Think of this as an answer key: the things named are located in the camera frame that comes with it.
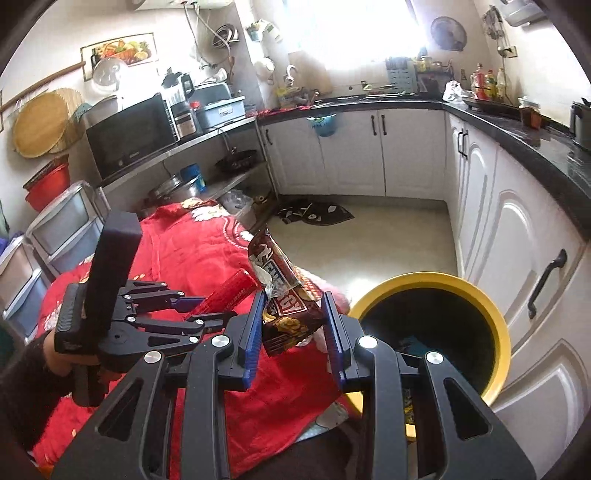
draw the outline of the yellow rim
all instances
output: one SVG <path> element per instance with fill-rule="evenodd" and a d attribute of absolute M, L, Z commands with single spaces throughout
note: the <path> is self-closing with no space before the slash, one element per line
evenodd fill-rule
<path fill-rule="evenodd" d="M 499 309 L 482 290 L 471 283 L 445 273 L 417 272 L 399 275 L 386 280 L 366 293 L 353 305 L 349 316 L 357 318 L 361 322 L 367 312 L 383 299 L 395 293 L 414 288 L 438 288 L 455 293 L 474 305 L 486 319 L 495 342 L 495 364 L 488 385 L 482 393 L 482 400 L 487 405 L 491 405 L 501 392 L 501 388 L 509 374 L 511 340 L 505 319 Z M 360 412 L 363 411 L 363 395 L 360 392 L 347 393 L 347 396 L 355 408 Z M 406 434 L 410 440 L 416 440 L 417 435 L 414 425 L 406 425 Z"/>

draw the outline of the yellow trash can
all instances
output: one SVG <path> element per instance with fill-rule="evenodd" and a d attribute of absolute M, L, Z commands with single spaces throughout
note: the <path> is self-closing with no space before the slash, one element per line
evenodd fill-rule
<path fill-rule="evenodd" d="M 443 354 L 480 392 L 487 405 L 499 395 L 509 373 L 511 341 L 505 319 L 484 292 L 461 278 L 418 272 L 381 283 L 351 309 L 363 331 L 397 351 Z M 363 410 L 363 395 L 349 393 Z M 406 425 L 409 440 L 414 425 Z"/>

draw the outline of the black microwave door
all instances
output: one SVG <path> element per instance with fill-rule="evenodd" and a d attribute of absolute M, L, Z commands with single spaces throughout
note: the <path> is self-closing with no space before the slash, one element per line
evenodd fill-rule
<path fill-rule="evenodd" d="M 160 96 L 104 119 L 86 134 L 103 179 L 176 142 Z"/>

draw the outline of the round cutting board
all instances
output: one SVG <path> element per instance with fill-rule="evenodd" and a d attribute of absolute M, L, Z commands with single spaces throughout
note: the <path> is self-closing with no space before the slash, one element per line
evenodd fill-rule
<path fill-rule="evenodd" d="M 50 153 L 59 153 L 66 148 L 71 147 L 78 142 L 84 134 L 82 127 L 73 118 L 76 109 L 84 103 L 82 94 L 73 88 L 58 88 L 55 90 L 55 93 L 62 97 L 66 102 L 66 106 L 68 107 L 68 120 L 66 122 L 66 130 L 64 131 L 64 134 L 49 151 Z"/>
<path fill-rule="evenodd" d="M 42 93 L 27 102 L 12 132 L 14 147 L 25 158 L 49 152 L 66 130 L 68 107 L 55 92 Z"/>

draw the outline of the chocolate bar wrapper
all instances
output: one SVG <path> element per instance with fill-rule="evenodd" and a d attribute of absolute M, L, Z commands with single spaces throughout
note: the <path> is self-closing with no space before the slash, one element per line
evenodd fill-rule
<path fill-rule="evenodd" d="M 248 254 L 269 297 L 262 343 L 267 355 L 279 355 L 312 335 L 324 323 L 324 314 L 266 228 L 252 239 Z"/>

